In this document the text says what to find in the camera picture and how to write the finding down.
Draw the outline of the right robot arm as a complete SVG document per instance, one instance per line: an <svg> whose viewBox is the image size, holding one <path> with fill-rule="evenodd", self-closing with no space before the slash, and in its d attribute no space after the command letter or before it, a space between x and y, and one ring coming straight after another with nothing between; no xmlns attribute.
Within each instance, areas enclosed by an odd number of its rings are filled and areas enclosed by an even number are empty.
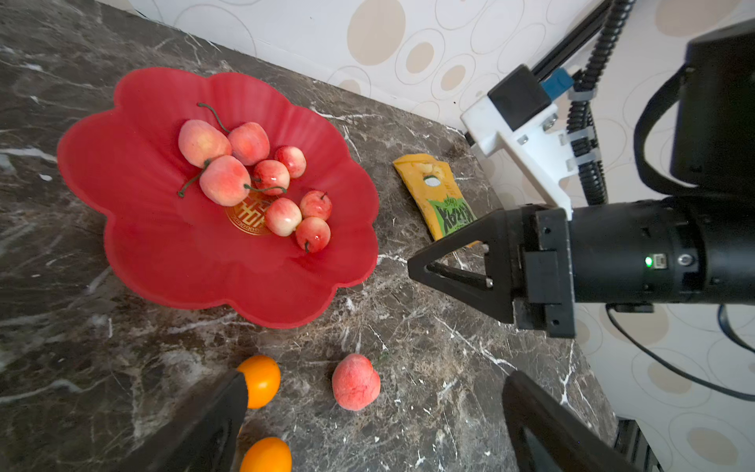
<svg viewBox="0 0 755 472"><path fill-rule="evenodd" d="M635 166L657 198L613 204L591 102L632 8L601 3L463 114L475 155L507 153L544 202L440 238L409 260L409 277L551 337L576 335L579 303L610 318L714 304L735 337L727 305L754 301L754 24L688 43L634 128Z"/></svg>

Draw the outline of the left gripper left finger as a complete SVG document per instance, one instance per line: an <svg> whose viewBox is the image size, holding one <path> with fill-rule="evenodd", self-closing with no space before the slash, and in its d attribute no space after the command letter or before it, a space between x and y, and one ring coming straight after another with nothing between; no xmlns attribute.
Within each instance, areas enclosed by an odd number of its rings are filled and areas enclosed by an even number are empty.
<svg viewBox="0 0 755 472"><path fill-rule="evenodd" d="M116 471L229 471L248 409L243 374L230 371L114 466Z"/></svg>

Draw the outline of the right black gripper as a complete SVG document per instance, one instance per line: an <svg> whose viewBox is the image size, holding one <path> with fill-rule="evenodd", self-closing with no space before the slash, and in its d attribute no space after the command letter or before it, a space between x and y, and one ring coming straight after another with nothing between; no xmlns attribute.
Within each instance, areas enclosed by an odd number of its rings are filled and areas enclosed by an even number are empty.
<svg viewBox="0 0 755 472"><path fill-rule="evenodd" d="M532 205L518 214L517 276L505 210L494 210L417 252L407 262L408 275L502 324L515 321L519 330L575 338L567 215L562 208Z"/></svg>

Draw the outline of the small red apple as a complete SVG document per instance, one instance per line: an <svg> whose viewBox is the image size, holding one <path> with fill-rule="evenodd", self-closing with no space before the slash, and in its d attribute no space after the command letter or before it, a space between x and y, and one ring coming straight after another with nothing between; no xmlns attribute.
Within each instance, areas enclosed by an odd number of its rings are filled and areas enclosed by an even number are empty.
<svg viewBox="0 0 755 472"><path fill-rule="evenodd" d="M310 191L300 201L303 218L320 218L328 220L332 214L333 204L327 192Z"/></svg>
<svg viewBox="0 0 755 472"><path fill-rule="evenodd" d="M331 230L322 218L310 216L298 225L295 239L299 247L307 254L322 251L330 243Z"/></svg>
<svg viewBox="0 0 755 472"><path fill-rule="evenodd" d="M298 147L280 147L274 153L274 159L282 163L292 179L301 178L307 169L307 159Z"/></svg>

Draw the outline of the pink peach top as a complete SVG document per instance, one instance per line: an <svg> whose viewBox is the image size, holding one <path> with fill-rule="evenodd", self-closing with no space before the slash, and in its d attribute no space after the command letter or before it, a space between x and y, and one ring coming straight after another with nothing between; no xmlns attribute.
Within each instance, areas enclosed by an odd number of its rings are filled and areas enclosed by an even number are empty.
<svg viewBox="0 0 755 472"><path fill-rule="evenodd" d="M381 392L381 378L371 361L361 354L349 354L336 367L332 391L339 406L360 411L373 403Z"/></svg>

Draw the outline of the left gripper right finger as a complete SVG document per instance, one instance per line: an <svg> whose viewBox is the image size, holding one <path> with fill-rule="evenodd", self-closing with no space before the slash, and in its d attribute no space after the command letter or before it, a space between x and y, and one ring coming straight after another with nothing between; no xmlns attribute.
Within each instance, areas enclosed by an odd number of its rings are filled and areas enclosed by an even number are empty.
<svg viewBox="0 0 755 472"><path fill-rule="evenodd" d="M505 380L503 413L520 471L633 469L521 371Z"/></svg>

